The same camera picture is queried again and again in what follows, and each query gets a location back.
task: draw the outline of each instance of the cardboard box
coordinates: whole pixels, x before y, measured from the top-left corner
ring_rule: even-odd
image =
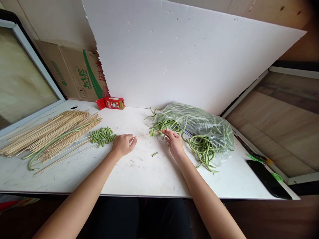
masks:
[[[68,99],[95,102],[110,96],[97,53],[39,40],[35,42]]]

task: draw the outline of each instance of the person's left hand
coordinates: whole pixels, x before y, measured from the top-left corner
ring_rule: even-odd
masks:
[[[114,139],[111,151],[123,157],[133,151],[136,143],[137,136],[133,138],[132,134],[122,134]]]

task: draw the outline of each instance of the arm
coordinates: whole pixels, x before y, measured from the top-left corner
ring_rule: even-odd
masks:
[[[181,170],[196,208],[212,238],[246,238],[220,199],[199,174],[183,148],[183,139],[164,130],[169,149]]]
[[[137,137],[131,134],[117,136],[110,153],[68,196],[61,206],[44,223],[33,239],[76,238],[89,217],[115,164],[121,157],[131,152]]]

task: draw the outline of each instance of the black pants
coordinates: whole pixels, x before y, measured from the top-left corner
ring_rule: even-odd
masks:
[[[193,238],[183,199],[147,199],[139,206],[138,198],[109,198],[95,216],[92,238]]]

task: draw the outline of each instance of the finger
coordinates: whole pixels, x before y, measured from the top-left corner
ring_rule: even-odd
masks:
[[[180,135],[178,133],[174,132],[174,131],[173,131],[173,135],[174,135],[175,138],[179,138],[180,137]]]
[[[172,141],[174,141],[174,139],[176,138],[175,136],[174,136],[174,131],[173,130],[170,130],[170,129],[166,129],[166,134],[167,134],[167,136],[170,138],[170,140],[172,140]]]
[[[165,134],[168,137],[165,129],[162,130],[162,133]]]
[[[133,141],[132,141],[132,143],[131,143],[131,145],[130,145],[130,148],[131,148],[131,150],[133,150],[134,148],[135,148],[135,145],[136,145],[136,143],[137,143],[137,136],[133,139]]]
[[[170,143],[170,139],[169,139],[169,138],[165,137],[165,140],[166,140],[168,143]]]
[[[132,135],[132,134],[126,134],[126,135],[125,135],[125,138],[127,138],[127,139],[132,139],[132,138],[133,138],[133,135]]]

